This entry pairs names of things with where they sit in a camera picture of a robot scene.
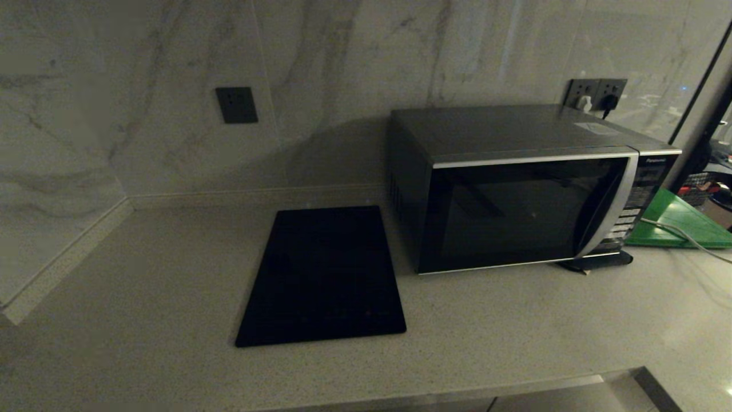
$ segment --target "green cutting board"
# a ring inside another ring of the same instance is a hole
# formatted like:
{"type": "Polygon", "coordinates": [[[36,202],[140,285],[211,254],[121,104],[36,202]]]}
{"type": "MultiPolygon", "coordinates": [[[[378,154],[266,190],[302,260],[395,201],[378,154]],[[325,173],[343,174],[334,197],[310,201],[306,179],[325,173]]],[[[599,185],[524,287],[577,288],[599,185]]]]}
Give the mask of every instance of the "green cutting board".
{"type": "MultiPolygon", "coordinates": [[[[658,191],[643,217],[678,226],[705,248],[732,248],[732,233],[666,189],[658,191]]],[[[681,236],[643,221],[636,224],[625,244],[672,248],[695,247],[681,236]]]]}

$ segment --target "kitchen countertop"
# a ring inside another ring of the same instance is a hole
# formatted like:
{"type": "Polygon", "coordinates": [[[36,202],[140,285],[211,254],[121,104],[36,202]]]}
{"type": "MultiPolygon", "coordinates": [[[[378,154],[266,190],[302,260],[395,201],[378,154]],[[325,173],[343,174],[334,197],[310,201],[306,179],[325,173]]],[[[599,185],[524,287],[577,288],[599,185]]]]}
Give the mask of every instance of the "kitchen countertop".
{"type": "Polygon", "coordinates": [[[361,197],[136,211],[19,327],[0,325],[0,409],[414,404],[646,366],[684,411],[730,410],[725,263],[627,248],[633,264],[589,276],[417,276],[383,206],[405,334],[235,348],[276,211],[373,203],[361,197]]]}

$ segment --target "black induction cooktop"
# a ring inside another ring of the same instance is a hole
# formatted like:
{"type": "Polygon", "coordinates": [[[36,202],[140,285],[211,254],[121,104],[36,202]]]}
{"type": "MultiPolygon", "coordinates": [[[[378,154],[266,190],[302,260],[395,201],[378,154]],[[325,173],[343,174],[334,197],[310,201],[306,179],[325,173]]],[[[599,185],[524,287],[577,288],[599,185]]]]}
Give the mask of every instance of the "black induction cooktop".
{"type": "Polygon", "coordinates": [[[405,331],[378,206],[277,212],[237,347],[405,331]]]}

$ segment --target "wall socket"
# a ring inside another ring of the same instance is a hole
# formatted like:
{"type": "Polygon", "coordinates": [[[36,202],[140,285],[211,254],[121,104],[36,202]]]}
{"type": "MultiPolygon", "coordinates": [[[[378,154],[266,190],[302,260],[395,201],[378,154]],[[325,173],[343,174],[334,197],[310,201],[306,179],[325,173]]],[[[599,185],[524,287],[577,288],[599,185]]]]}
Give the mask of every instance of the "wall socket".
{"type": "Polygon", "coordinates": [[[574,78],[569,82],[569,89],[567,90],[567,96],[564,98],[564,105],[577,108],[577,101],[582,96],[589,96],[592,98],[592,106],[594,107],[594,96],[597,93],[597,89],[600,87],[600,80],[590,78],[574,78]]]}
{"type": "Polygon", "coordinates": [[[217,87],[216,97],[224,123],[257,123],[251,87],[217,87]]]}
{"type": "Polygon", "coordinates": [[[577,101],[582,96],[589,96],[592,98],[591,110],[605,110],[605,99],[614,95],[620,100],[627,83],[626,78],[574,78],[569,83],[564,105],[577,108],[577,101]]]}
{"type": "Polygon", "coordinates": [[[620,100],[627,83],[628,79],[626,78],[604,78],[600,80],[597,92],[592,98],[592,110],[605,110],[602,104],[607,96],[613,95],[620,100]]]}

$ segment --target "marble backsplash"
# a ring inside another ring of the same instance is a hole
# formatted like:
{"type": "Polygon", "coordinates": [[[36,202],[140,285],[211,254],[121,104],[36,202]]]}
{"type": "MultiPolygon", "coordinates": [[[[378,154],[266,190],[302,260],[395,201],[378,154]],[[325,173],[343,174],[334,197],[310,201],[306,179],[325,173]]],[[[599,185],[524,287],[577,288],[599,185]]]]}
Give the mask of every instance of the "marble backsplash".
{"type": "Polygon", "coordinates": [[[288,184],[380,182],[394,108],[560,103],[571,78],[628,78],[608,120],[668,141],[722,3],[255,0],[288,184]]]}
{"type": "Polygon", "coordinates": [[[0,7],[0,304],[124,198],[57,39],[27,1],[0,7]]]}
{"type": "Polygon", "coordinates": [[[380,183],[395,108],[622,77],[608,120],[667,141],[731,18],[720,0],[7,0],[0,302],[125,194],[380,183]],[[253,88],[259,123],[223,124],[226,86],[253,88]]]}

